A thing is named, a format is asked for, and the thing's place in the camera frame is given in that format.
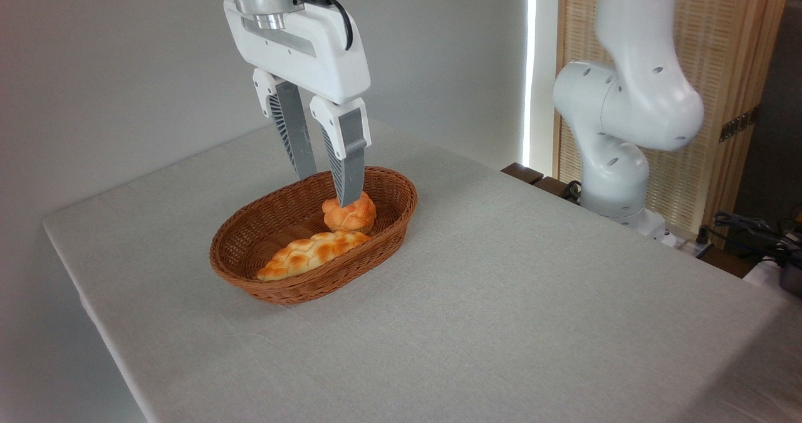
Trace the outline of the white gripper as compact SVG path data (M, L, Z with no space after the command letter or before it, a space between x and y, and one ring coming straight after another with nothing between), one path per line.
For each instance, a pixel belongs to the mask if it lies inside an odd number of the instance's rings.
M310 111L323 130L339 206L357 201L363 192L365 149L372 145L365 103L358 97L372 79L356 22L346 50L337 9L306 5L284 15L284 29L261 29L232 1L225 0L223 7L238 51L257 67L253 85L261 109L277 127L298 180L316 174L317 166L297 85L319 95L310 101Z

